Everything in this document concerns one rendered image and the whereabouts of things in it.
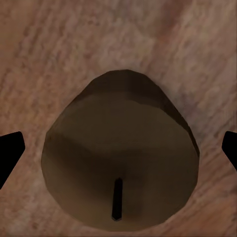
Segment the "pillar candle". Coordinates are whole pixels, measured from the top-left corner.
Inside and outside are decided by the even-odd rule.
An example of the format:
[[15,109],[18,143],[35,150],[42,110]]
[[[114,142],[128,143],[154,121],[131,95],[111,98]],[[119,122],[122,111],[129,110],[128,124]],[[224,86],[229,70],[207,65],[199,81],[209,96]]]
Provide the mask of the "pillar candle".
[[131,70],[94,79],[45,135],[47,191],[83,224],[138,232],[166,222],[198,184],[190,126],[151,79]]

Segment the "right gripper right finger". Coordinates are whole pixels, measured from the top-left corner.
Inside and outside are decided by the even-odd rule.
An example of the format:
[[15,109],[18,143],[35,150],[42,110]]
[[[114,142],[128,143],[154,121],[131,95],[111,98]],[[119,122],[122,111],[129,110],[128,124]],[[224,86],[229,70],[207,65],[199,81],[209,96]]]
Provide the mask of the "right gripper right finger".
[[225,133],[222,150],[237,170],[237,133],[230,131]]

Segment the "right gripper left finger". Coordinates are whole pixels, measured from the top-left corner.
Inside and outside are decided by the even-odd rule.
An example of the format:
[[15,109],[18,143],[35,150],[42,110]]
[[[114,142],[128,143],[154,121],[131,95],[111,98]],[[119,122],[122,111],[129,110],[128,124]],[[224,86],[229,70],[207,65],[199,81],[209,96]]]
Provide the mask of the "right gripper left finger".
[[20,131],[0,137],[0,189],[25,150]]

